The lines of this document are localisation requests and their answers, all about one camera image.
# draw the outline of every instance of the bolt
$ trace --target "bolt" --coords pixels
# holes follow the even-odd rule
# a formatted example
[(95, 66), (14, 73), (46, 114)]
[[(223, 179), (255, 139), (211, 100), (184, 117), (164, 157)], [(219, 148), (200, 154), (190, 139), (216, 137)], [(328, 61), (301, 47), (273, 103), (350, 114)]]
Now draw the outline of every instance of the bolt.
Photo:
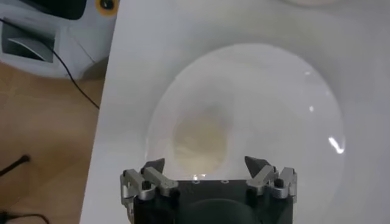
[(285, 182), (278, 178), (274, 181), (274, 186), (277, 187), (277, 188), (283, 188), (285, 186)]
[(142, 182), (142, 190), (146, 191), (146, 190), (150, 190), (151, 188), (152, 188), (152, 184), (150, 181), (146, 180)]

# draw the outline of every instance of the white surface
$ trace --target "white surface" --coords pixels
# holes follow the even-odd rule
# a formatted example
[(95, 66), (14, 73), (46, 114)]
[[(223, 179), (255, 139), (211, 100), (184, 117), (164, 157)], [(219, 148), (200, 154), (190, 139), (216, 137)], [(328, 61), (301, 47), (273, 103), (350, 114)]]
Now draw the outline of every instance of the white surface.
[(390, 223), (389, 9), (387, 0), (319, 8), (274, 0), (122, 1), (80, 222), (128, 223), (119, 175), (143, 165), (153, 112), (182, 69), (223, 46), (267, 43), (309, 62), (339, 102), (344, 171), (320, 223)]
[(336, 2), (337, 0), (284, 0), (287, 2), (292, 2), (298, 5), (304, 6), (317, 6), (317, 5), (326, 5)]
[[(15, 0), (0, 0), (0, 17), (3, 16), (33, 26), (54, 29), (55, 50), (75, 79), (81, 78), (90, 66), (108, 56), (116, 18), (101, 16), (94, 6), (94, 0), (87, 0), (83, 16), (75, 21), (37, 12), (34, 8)], [(0, 61), (36, 75), (68, 79), (66, 70), (55, 57), (53, 63), (42, 63), (42, 61), (4, 54), (0, 51)]]
[[(214, 172), (188, 173), (189, 163), (207, 167), (219, 156), (203, 152), (206, 160), (196, 147), (212, 139), (186, 136), (194, 147), (180, 150), (192, 160), (178, 163), (178, 125), (192, 119), (201, 124), (204, 114), (224, 126), (227, 154)], [(344, 145), (342, 129), (336, 100), (310, 65), (276, 47), (238, 44), (201, 57), (176, 77), (155, 109), (146, 158), (165, 158), (163, 173), (174, 180), (248, 180), (244, 156), (266, 159), (279, 170), (293, 167), (299, 175), (295, 221), (318, 223), (341, 181), (344, 148), (334, 146)]]

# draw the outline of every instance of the metal bracket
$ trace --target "metal bracket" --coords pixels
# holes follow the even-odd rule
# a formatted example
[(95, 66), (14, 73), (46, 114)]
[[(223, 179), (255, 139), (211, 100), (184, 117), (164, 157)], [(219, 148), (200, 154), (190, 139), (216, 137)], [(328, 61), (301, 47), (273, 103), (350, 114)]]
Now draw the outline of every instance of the metal bracket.
[(135, 169), (125, 170), (121, 175), (121, 198), (126, 202), (138, 196), (140, 200), (148, 201), (155, 196), (155, 185), (145, 180)]
[(179, 182), (168, 179), (153, 167), (146, 167), (143, 170), (143, 176), (156, 185), (161, 195), (165, 197), (170, 197), (171, 193), (179, 186)]
[(275, 167), (265, 165), (259, 173), (250, 180), (246, 181), (249, 188), (254, 189), (258, 196), (264, 194), (264, 190), (271, 182), (277, 178), (278, 172)]
[(293, 168), (284, 168), (279, 177), (274, 181), (271, 195), (274, 198), (287, 198), (292, 196), (294, 202), (297, 201), (297, 179), (298, 174)]

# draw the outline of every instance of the wire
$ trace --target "wire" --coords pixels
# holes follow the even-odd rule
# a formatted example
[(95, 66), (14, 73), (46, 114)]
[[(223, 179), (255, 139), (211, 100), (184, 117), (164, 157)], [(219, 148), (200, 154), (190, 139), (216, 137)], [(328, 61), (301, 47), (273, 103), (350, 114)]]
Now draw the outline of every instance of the wire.
[(13, 219), (28, 218), (28, 217), (41, 218), (46, 224), (50, 224), (49, 219), (42, 214), (11, 214), (6, 211), (0, 212), (0, 224), (5, 224), (8, 221)]
[(88, 101), (90, 101), (98, 110), (100, 109), (99, 106), (78, 86), (78, 84), (76, 83), (76, 81), (74, 80), (71, 72), (69, 71), (67, 65), (63, 62), (63, 60), (61, 59), (61, 57), (55, 52), (55, 50), (53, 48), (51, 48), (49, 45), (47, 45), (43, 40), (41, 40), (40, 37), (38, 37), (36, 34), (26, 30), (26, 29), (23, 29), (22, 27), (20, 26), (17, 26), (17, 25), (14, 25), (13, 23), (10, 23), (2, 18), (0, 18), (0, 22), (8, 25), (8, 26), (11, 26), (13, 28), (16, 28), (22, 32), (24, 32), (25, 34), (31, 36), (33, 39), (39, 41), (41, 44), (43, 44), (46, 48), (48, 48), (54, 55), (55, 57), (60, 61), (60, 63), (63, 65), (63, 67), (65, 68), (66, 72), (68, 73), (69, 75), (69, 78), (71, 79), (73, 85), (80, 91), (80, 93), (85, 97), (87, 98)]
[(0, 170), (0, 177), (3, 175), (7, 174), (9, 171), (17, 168), (20, 164), (22, 163), (27, 163), (30, 161), (30, 156), (28, 155), (23, 155), (20, 159), (16, 160), (14, 163), (11, 165), (7, 166), (6, 168)]

